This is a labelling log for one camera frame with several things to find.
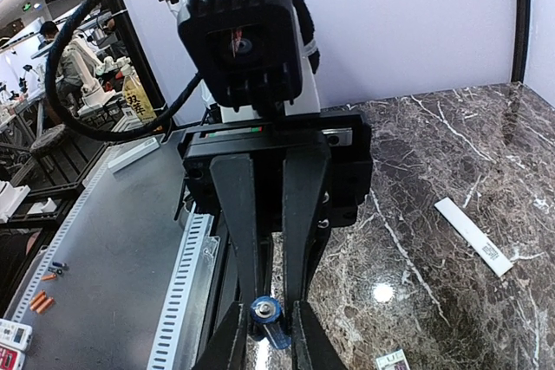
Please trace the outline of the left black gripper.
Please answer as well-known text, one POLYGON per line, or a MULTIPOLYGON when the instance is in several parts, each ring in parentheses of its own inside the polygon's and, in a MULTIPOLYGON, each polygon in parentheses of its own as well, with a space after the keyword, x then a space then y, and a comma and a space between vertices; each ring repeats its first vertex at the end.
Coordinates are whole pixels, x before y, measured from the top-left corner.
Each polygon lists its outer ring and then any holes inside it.
POLYGON ((215 216, 221 207, 245 301, 255 300, 260 292, 255 183, 262 188, 262 206, 275 217, 281 216, 284 192, 284 294, 287 301, 302 300, 329 162, 330 224, 346 227, 356 221, 358 207, 369 193, 371 138, 371 125, 362 112, 323 112, 276 123, 249 120, 185 130, 178 152, 186 186, 199 213, 215 216), (314 140, 324 145, 302 146, 314 140))

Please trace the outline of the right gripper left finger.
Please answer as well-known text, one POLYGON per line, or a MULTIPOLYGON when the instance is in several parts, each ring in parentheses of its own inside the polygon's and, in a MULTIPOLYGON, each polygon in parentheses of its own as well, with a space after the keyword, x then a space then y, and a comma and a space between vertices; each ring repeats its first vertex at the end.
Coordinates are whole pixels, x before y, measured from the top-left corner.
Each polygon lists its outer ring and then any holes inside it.
POLYGON ((243 368, 248 310, 233 302, 193 370, 239 370, 243 368))

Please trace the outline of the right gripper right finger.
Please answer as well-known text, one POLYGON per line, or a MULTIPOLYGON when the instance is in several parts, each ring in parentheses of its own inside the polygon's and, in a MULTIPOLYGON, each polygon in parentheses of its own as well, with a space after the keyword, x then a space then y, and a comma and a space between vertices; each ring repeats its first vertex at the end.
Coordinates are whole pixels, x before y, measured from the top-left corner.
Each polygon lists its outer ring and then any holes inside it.
POLYGON ((293 369, 347 369, 307 301, 294 302, 291 340, 293 369))

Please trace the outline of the blue battery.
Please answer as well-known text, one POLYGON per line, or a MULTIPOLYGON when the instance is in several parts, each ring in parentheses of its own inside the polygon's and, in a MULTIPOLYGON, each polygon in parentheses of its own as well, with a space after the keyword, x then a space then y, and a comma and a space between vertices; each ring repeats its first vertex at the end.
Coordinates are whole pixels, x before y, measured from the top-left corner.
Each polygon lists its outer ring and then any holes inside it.
POLYGON ((291 345, 284 313, 276 298, 264 295, 255 299, 251 304, 251 318, 274 349, 284 350, 291 345))

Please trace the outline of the white remote control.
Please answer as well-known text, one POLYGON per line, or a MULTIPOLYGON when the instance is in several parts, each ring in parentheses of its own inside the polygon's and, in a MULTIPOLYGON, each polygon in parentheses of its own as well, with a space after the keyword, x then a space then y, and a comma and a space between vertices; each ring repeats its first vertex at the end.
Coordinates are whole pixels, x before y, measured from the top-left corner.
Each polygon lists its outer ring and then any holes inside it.
POLYGON ((377 370, 410 370, 406 355, 402 349, 375 359, 377 370))

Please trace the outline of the white battery cover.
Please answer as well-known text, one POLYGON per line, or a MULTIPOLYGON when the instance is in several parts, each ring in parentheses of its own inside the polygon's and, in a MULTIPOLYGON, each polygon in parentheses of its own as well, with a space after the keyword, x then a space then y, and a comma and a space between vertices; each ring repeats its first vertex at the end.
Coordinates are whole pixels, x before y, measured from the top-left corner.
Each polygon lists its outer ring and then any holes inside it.
POLYGON ((478 253, 497 277, 501 278, 513 267, 513 263, 495 243, 450 198, 435 203, 434 208, 478 253))

